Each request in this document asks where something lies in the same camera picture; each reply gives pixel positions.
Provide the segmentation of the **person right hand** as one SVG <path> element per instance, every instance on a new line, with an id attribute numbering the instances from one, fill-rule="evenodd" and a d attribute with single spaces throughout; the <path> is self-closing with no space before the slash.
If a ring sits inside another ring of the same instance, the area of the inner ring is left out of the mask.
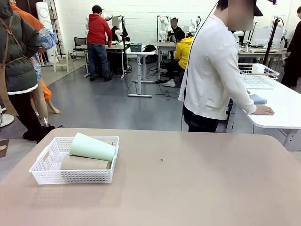
<path id="1" fill-rule="evenodd" d="M 256 105 L 256 111 L 254 115 L 274 115 L 274 111 L 265 105 Z"/>

